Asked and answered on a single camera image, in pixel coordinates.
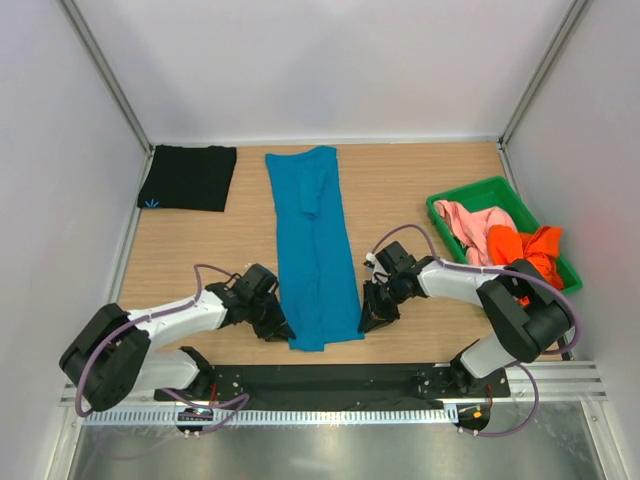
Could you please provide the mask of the blue t shirt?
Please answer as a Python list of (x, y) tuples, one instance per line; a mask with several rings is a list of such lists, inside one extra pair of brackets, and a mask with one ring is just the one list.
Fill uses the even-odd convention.
[(348, 239), (337, 150), (318, 146), (265, 163), (276, 212), (280, 300), (294, 350), (360, 340), (361, 305)]

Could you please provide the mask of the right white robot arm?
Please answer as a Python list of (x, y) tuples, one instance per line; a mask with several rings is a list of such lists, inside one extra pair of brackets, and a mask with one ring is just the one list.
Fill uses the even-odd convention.
[(365, 266), (372, 277), (363, 284), (362, 333), (398, 320), (399, 306), (416, 297), (447, 297), (484, 310), (492, 333), (450, 362), (451, 385), (464, 396), (484, 388), (494, 372), (536, 360), (575, 325), (563, 297), (526, 260), (488, 269), (434, 256), (418, 260), (394, 241), (367, 254)]

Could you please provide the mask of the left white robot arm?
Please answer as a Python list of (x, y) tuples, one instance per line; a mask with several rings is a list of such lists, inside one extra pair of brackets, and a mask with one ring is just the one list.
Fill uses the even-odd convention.
[(267, 342), (296, 337), (276, 296), (278, 279), (254, 263), (242, 275), (206, 284), (193, 295), (153, 308), (125, 310), (117, 303), (98, 309), (59, 360), (76, 387), (74, 407), (86, 418), (107, 411), (131, 394), (201, 400), (215, 382), (215, 369), (191, 346), (165, 346), (197, 333), (248, 323)]

